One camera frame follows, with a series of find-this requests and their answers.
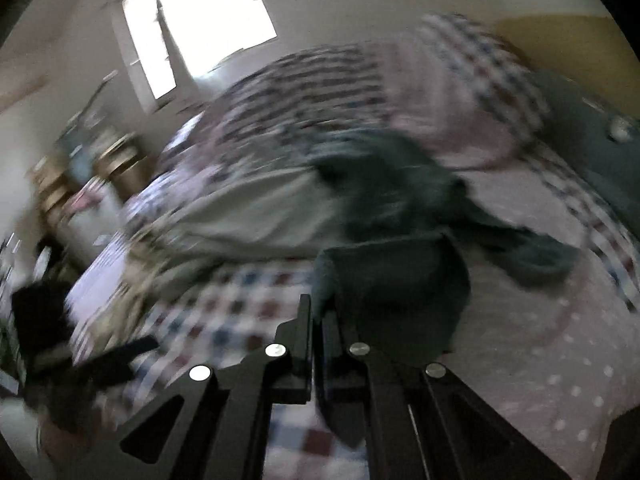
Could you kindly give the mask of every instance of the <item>black object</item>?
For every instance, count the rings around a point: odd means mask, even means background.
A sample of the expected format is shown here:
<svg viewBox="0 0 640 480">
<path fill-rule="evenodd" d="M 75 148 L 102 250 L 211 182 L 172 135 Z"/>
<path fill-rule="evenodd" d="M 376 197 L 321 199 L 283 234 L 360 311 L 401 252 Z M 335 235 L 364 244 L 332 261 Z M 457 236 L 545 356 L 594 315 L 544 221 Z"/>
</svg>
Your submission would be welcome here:
<svg viewBox="0 0 640 480">
<path fill-rule="evenodd" d="M 51 421 L 61 430 L 77 433 L 93 408 L 96 393 L 132 380 L 134 373 L 129 363 L 156 348 L 156 339 L 146 336 L 77 367 L 57 368 L 46 377 L 47 394 L 42 401 L 47 406 Z"/>
<path fill-rule="evenodd" d="M 333 300 L 347 304 L 342 322 L 357 328 L 360 341 L 414 367 L 449 347 L 470 295 L 466 265 L 443 233 L 324 250 L 312 283 L 315 318 Z M 314 346 L 321 349 L 321 341 Z"/>
<path fill-rule="evenodd" d="M 27 375 L 37 374 L 37 359 L 44 352 L 67 345 L 73 326 L 67 317 L 67 284 L 62 282 L 37 282 L 19 288 L 11 295 L 14 326 L 25 362 Z M 69 366 L 68 357 L 58 361 Z"/>
<path fill-rule="evenodd" d="M 637 480 L 640 471 L 640 406 L 613 421 L 596 480 Z"/>
<path fill-rule="evenodd" d="M 2 480 L 33 480 L 15 457 L 0 433 L 0 478 Z"/>
<path fill-rule="evenodd" d="M 444 374 L 433 378 L 377 348 L 353 346 L 357 333 L 337 319 L 328 310 L 327 323 L 315 327 L 317 390 L 324 402 L 359 406 L 372 480 L 568 479 L 446 368 L 436 365 Z M 310 400 L 311 331 L 310 298 L 302 295 L 275 345 L 222 370 L 192 368 L 62 478 L 261 478 L 271 405 Z"/>
</svg>

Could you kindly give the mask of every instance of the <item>yellow wall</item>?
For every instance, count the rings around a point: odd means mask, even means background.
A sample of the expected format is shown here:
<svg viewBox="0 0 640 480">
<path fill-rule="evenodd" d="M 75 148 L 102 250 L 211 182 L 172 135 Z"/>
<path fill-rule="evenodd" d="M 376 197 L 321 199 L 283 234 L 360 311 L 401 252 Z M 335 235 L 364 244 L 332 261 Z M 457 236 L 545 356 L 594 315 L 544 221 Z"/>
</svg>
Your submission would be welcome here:
<svg viewBox="0 0 640 480">
<path fill-rule="evenodd" d="M 495 30 L 536 65 L 574 79 L 640 118 L 640 61 L 611 18 L 543 14 L 501 20 Z"/>
</svg>

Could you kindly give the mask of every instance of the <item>checkered bedspread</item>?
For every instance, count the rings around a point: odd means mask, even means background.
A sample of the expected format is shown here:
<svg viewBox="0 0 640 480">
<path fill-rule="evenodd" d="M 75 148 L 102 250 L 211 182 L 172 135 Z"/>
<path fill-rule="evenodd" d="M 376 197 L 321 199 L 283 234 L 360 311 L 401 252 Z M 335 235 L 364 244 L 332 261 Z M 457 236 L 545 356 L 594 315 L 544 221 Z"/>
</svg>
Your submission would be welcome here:
<svg viewBox="0 0 640 480">
<path fill-rule="evenodd" d="M 638 240 L 618 220 L 610 206 L 542 142 L 524 155 L 533 171 L 588 228 L 589 248 L 604 264 L 628 309 L 640 308 Z"/>
<path fill-rule="evenodd" d="M 116 238 L 82 277 L 79 301 L 91 293 L 97 274 L 117 266 L 125 243 Z M 178 303 L 158 303 L 138 335 L 155 335 L 160 347 L 134 362 L 137 378 L 98 401 L 106 424 L 116 426 L 148 403 L 173 380 L 202 362 L 226 367 L 273 340 L 276 327 L 296 315 L 300 294 L 309 292 L 312 263 L 273 260 L 225 264 L 204 288 Z M 75 336 L 79 359 L 90 354 L 80 327 Z M 364 446 L 351 450 L 324 426 L 314 403 L 274 406 L 264 478 L 284 480 L 368 478 Z"/>
</svg>

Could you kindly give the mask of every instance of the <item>white wall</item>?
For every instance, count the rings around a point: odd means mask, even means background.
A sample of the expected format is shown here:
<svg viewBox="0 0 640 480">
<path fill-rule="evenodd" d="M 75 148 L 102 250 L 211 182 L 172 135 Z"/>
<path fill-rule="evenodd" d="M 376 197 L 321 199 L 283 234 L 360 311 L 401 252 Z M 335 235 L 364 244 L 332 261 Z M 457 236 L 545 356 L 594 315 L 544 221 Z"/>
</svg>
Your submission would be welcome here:
<svg viewBox="0 0 640 480">
<path fill-rule="evenodd" d="M 0 94 L 41 75 L 50 78 L 44 88 L 0 113 L 0 236 L 17 232 L 24 242 L 18 264 L 25 265 L 40 235 L 27 172 L 50 150 L 69 118 L 66 82 L 54 45 L 0 63 Z"/>
<path fill-rule="evenodd" d="M 119 70 L 112 89 L 119 101 L 116 116 L 141 132 L 147 147 L 157 152 L 188 116 L 176 116 L 175 105 L 151 116 L 142 111 L 114 35 L 110 1 L 80 0 L 66 25 L 63 51 L 68 100 L 76 108 L 81 107 L 103 76 Z M 455 10 L 486 22 L 541 12 L 608 15 L 599 0 L 264 0 L 264 3 L 278 40 L 251 49 L 215 70 L 209 79 L 218 88 L 226 88 L 289 52 L 405 28 L 430 10 Z"/>
</svg>

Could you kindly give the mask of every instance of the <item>bed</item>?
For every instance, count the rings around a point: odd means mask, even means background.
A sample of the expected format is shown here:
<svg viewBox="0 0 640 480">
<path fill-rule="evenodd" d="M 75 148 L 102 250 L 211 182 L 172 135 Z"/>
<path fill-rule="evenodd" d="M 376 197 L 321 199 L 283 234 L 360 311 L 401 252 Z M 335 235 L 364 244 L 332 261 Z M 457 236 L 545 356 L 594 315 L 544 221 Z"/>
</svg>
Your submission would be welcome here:
<svg viewBox="0 0 640 480">
<path fill-rule="evenodd" d="M 640 404 L 637 243 L 535 137 L 545 100 L 480 25 L 429 15 L 416 30 L 300 52 L 249 76 L 165 148 L 158 177 L 127 205 L 129 230 L 282 162 L 290 146 L 282 136 L 275 147 L 273 132 L 318 110 L 341 128 L 401 129 L 489 212 L 580 249 L 568 279 L 533 290 L 466 250 L 472 299 L 440 361 L 571 478 L 595 478 L 611 422 Z M 88 326 L 118 286 L 128 243 L 116 236 L 69 295 L 77 360 L 93 351 Z M 227 262 L 196 292 L 156 303 L 136 335 L 160 347 L 134 362 L 134 381 L 101 396 L 104 423 L 122 423 L 194 364 L 225 367 L 269 343 L 311 276 L 311 260 Z M 366 452 L 341 444 L 312 403 L 275 406 L 264 477 L 368 478 Z"/>
</svg>

